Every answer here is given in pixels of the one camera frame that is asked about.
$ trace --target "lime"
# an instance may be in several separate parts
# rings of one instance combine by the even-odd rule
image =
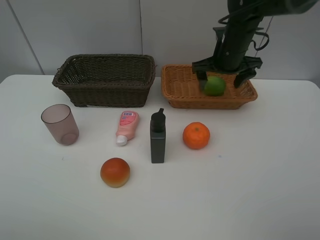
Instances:
[[[207,96],[222,96],[225,93],[226,82],[218,76],[208,76],[204,86],[204,94]]]

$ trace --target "white wall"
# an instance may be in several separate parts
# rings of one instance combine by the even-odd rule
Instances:
[[[0,0],[0,83],[14,74],[41,74],[6,1]]]
[[[45,72],[75,54],[141,54],[139,0],[10,0]]]
[[[320,3],[300,15],[275,16],[270,43],[258,52],[262,79],[311,80],[320,86]]]
[[[218,20],[228,15],[226,0],[140,0],[143,53],[154,57],[157,75],[165,64],[191,64],[213,55]],[[260,27],[266,28],[270,17]],[[254,38],[258,43],[261,37]],[[253,45],[247,52],[254,56]]]

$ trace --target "bun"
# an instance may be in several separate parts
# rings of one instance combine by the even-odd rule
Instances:
[[[110,158],[102,165],[100,176],[109,187],[120,188],[129,180],[130,167],[121,158]]]

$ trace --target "black bottle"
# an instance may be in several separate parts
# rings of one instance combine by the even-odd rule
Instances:
[[[164,109],[160,108],[151,116],[150,121],[151,162],[163,164],[166,151],[166,116]]]

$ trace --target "orange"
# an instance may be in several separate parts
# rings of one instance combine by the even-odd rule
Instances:
[[[190,149],[202,149],[208,145],[210,131],[201,122],[192,122],[183,131],[183,142]]]

